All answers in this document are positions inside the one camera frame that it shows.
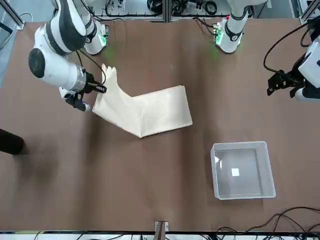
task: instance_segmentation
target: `black cable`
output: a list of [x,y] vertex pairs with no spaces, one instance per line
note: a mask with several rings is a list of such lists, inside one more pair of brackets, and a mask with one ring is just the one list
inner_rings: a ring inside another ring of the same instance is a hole
[[38,232],[37,232],[37,234],[36,234],[35,237],[34,237],[34,240],[37,239],[37,237],[39,236],[40,233],[41,233],[41,231],[38,231]]
[[320,226],[320,223],[317,223],[317,224],[313,225],[312,227],[310,227],[307,232],[310,232],[312,229],[314,229],[318,226]]
[[80,53],[82,53],[83,55],[85,55],[88,59],[90,59],[101,71],[102,71],[102,73],[103,73],[103,75],[104,75],[104,80],[102,81],[102,85],[105,83],[105,81],[106,81],[106,79],[107,79],[107,76],[106,76],[106,74],[105,74],[105,71],[103,71],[103,69],[102,69],[102,67],[95,61],[95,60],[93,60],[91,57],[89,57],[84,51],[82,51],[81,49],[79,49],[79,51],[80,51]]
[[80,57],[80,55],[79,55],[79,52],[78,52],[78,51],[75,51],[75,52],[76,52],[76,54],[78,55],[78,58],[79,58],[81,67],[84,67],[84,65],[82,64],[82,60],[81,60],[81,57]]
[[198,20],[202,25],[205,25],[205,26],[208,27],[208,28],[211,28],[211,29],[214,28],[214,26],[212,26],[212,25],[210,25],[210,24],[207,24],[206,21],[201,20],[199,17],[193,17],[192,19]]
[[83,0],[80,0],[80,1],[81,1],[82,5],[84,6],[84,8],[87,9],[87,10],[89,11],[89,13],[90,13],[93,17],[95,17],[95,18],[98,19],[98,20],[105,21],[105,19],[102,19],[102,18],[100,18],[99,16],[95,15],[94,12],[90,10],[90,8],[84,3]]
[[76,240],[79,240],[86,232],[83,232],[80,234],[80,236],[76,239]]
[[118,238],[120,238],[122,236],[124,236],[124,234],[121,234],[119,236],[115,236],[115,237],[112,237],[112,238],[107,238],[106,240],[114,240],[114,239],[118,239]]
[[261,13],[262,13],[263,9],[264,9],[264,8],[265,8],[265,6],[267,5],[267,2],[268,2],[268,1],[266,1],[266,2],[263,4],[263,6],[262,6],[262,8],[261,8],[261,10],[260,10],[260,12],[259,12],[259,14],[258,14],[258,16],[256,17],[257,19],[260,17],[260,15],[261,15]]
[[208,32],[213,36],[213,35],[214,35],[214,32],[213,32],[213,31],[210,31],[210,28],[209,28],[208,26],[205,26],[205,27],[206,27],[206,29],[208,30]]
[[305,230],[299,223],[297,223],[295,220],[293,220],[292,218],[288,217],[288,216],[285,215],[284,213],[280,213],[280,214],[278,215],[277,220],[276,220],[276,223],[275,223],[273,232],[276,231],[277,226],[278,226],[278,223],[279,223],[281,217],[285,217],[286,219],[288,219],[288,220],[290,220],[291,222],[293,222],[294,224],[296,224],[303,232],[306,231],[306,230]]
[[298,83],[298,81],[296,81],[295,79],[290,78],[286,73],[280,72],[280,71],[277,71],[277,70],[274,70],[274,69],[268,67],[268,66],[266,65],[267,57],[268,57],[269,53],[270,53],[282,40],[284,40],[285,38],[287,38],[287,37],[290,36],[291,34],[295,33],[296,31],[302,29],[303,27],[307,26],[308,24],[313,23],[313,22],[315,22],[315,21],[318,21],[319,19],[320,19],[320,16],[315,17],[314,19],[310,20],[309,22],[307,22],[307,23],[305,23],[305,24],[302,24],[301,26],[299,26],[299,27],[295,28],[294,30],[288,32],[286,35],[284,35],[284,36],[281,37],[278,41],[276,41],[276,43],[273,44],[273,46],[268,50],[268,52],[267,52],[266,55],[264,56],[264,59],[263,59],[263,67],[264,67],[265,69],[267,69],[268,71],[270,71],[270,72],[273,72],[273,73],[275,73],[275,74],[279,74],[279,75],[281,75],[281,76],[283,76],[283,77],[285,77],[285,78],[287,78],[287,79],[289,79],[289,80],[291,80],[291,81],[293,81],[293,82],[295,82],[295,83]]
[[253,226],[253,227],[250,227],[248,230],[246,230],[246,231],[243,231],[243,232],[238,232],[238,231],[236,231],[236,230],[234,230],[234,229],[232,229],[232,228],[230,228],[230,227],[228,227],[228,226],[223,226],[223,227],[220,227],[217,231],[216,231],[216,234],[218,234],[218,232],[220,231],[220,230],[223,230],[223,229],[227,229],[227,230],[231,230],[230,232],[231,233],[234,233],[234,234],[237,234],[237,235],[245,235],[245,234],[247,234],[248,232],[250,232],[250,231],[252,231],[252,230],[254,230],[254,229],[260,229],[260,228],[263,228],[263,227],[265,227],[265,226],[267,226],[275,217],[277,217],[277,216],[283,216],[285,213],[287,213],[287,212],[290,212],[290,211],[293,211],[293,210],[297,210],[297,209],[306,209],[306,210],[310,210],[310,211],[314,211],[314,212],[318,212],[318,213],[320,213],[320,209],[319,208],[313,208],[313,207],[307,207],[307,206],[296,206],[296,207],[292,207],[292,208],[289,208],[289,209],[287,209],[287,210],[285,210],[285,211],[283,211],[283,212],[281,212],[281,213],[276,213],[276,214],[274,214],[267,222],[265,222],[264,224],[262,224],[262,225],[258,225],[258,226]]
[[[209,7],[208,5],[212,5],[214,10],[209,10]],[[210,16],[214,16],[217,11],[218,11],[218,7],[217,7],[217,4],[212,1],[212,0],[209,0],[209,1],[206,1],[205,4],[204,4],[204,10],[210,15]]]
[[205,240],[209,240],[209,238],[207,238],[205,235],[200,234],[201,237],[203,237]]
[[302,37],[301,37],[300,45],[301,45],[301,47],[303,47],[303,48],[307,48],[307,47],[310,46],[310,44],[304,44],[305,36],[307,35],[307,33],[309,33],[309,31],[310,31],[310,28],[308,28],[308,29],[304,32],[304,34],[302,35]]

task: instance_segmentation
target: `green led light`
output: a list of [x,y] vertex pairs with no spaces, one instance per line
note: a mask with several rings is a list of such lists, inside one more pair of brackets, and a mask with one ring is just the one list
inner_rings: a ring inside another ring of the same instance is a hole
[[221,44],[221,40],[222,40],[223,36],[224,36],[224,32],[223,31],[221,31],[220,34],[218,36],[216,36],[215,43],[217,45]]
[[105,36],[100,36],[100,42],[103,46],[107,44],[107,38]]

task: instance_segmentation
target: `brown table surface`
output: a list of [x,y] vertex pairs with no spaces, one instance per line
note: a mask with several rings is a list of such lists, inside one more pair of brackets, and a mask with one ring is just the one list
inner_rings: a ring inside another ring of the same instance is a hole
[[[17,33],[0,89],[0,127],[23,137],[29,151],[0,153],[1,230],[152,231],[163,220],[171,231],[244,231],[290,207],[320,207],[320,104],[290,99],[288,90],[266,94],[272,73],[263,58],[298,20],[249,20],[234,54],[216,49],[194,20],[114,22],[109,47],[94,59],[117,68],[125,92],[182,84],[187,93],[193,125],[142,139],[73,109],[58,89],[31,75],[27,59],[39,25]],[[290,70],[305,51],[301,33],[267,64]],[[276,197],[218,200],[210,149],[245,141],[267,142]],[[304,227],[319,222],[304,210],[288,215]],[[278,230],[299,229],[281,220]]]

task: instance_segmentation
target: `white sticker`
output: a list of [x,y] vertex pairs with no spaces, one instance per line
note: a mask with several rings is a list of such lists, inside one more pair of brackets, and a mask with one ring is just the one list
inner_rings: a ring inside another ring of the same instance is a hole
[[239,168],[231,168],[231,174],[233,177],[238,177],[240,176],[239,174]]

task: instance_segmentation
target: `floor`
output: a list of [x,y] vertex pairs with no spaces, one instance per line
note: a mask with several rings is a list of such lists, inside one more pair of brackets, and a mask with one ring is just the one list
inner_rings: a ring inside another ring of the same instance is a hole
[[[51,0],[7,0],[13,9],[20,15],[23,13],[31,13],[34,22],[46,22],[52,18],[54,7]],[[23,15],[21,18],[26,22],[31,22],[29,15]],[[0,21],[13,29],[15,23],[8,16],[8,14],[0,7]],[[7,64],[10,53],[14,45],[16,36],[16,27],[10,40],[6,43],[3,49],[0,50],[0,87],[2,85],[3,77],[6,73]],[[8,37],[7,32],[0,30],[0,42]]]

